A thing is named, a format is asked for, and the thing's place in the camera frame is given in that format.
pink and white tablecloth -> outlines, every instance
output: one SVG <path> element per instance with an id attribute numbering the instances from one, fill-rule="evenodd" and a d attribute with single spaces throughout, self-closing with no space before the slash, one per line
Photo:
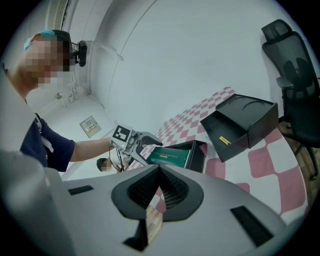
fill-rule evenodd
<path id="1" fill-rule="evenodd" d="M 200 120 L 216 110 L 216 105 L 233 95 L 235 91 L 225 87 L 199 104 L 166 121 L 156 136 L 163 146 L 191 140 L 206 142 L 201 149 L 205 154 L 203 173 L 230 181 L 256 197 L 278 213 L 288 224 L 303 216 L 308 210 L 306 187 L 298 162 L 285 138 L 276 128 L 252 148 L 221 162 Z M 145 158 L 155 145 L 143 149 Z M 128 170 L 142 165 L 134 161 Z M 164 213 L 164 196 L 158 189 L 151 206 Z"/>

black box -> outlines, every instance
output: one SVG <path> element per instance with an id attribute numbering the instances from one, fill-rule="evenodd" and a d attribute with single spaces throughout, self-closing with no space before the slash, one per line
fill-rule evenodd
<path id="1" fill-rule="evenodd" d="M 278 104 L 234 94 L 200 121 L 222 162 L 252 148 L 279 123 Z M 226 145 L 219 138 L 231 144 Z"/>
<path id="2" fill-rule="evenodd" d="M 205 164 L 205 154 L 199 147 L 202 144 L 205 144 L 205 142 L 198 140 L 190 140 L 188 142 L 183 142 L 176 145 L 165 146 L 165 148 L 190 150 L 190 154 L 188 156 L 185 168 L 198 173 L 202 173 Z"/>

chair seat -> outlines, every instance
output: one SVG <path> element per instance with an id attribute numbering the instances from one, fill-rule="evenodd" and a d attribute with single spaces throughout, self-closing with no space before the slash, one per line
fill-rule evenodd
<path id="1" fill-rule="evenodd" d="M 297 141 L 312 148 L 320 148 L 320 99 L 288 102 L 289 118 Z"/>

green book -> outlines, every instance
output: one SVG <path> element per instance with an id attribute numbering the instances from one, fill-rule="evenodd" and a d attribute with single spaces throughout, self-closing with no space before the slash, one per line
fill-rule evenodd
<path id="1" fill-rule="evenodd" d="M 155 147 L 147 161 L 151 165 L 171 165 L 184 168 L 187 164 L 189 149 Z"/>

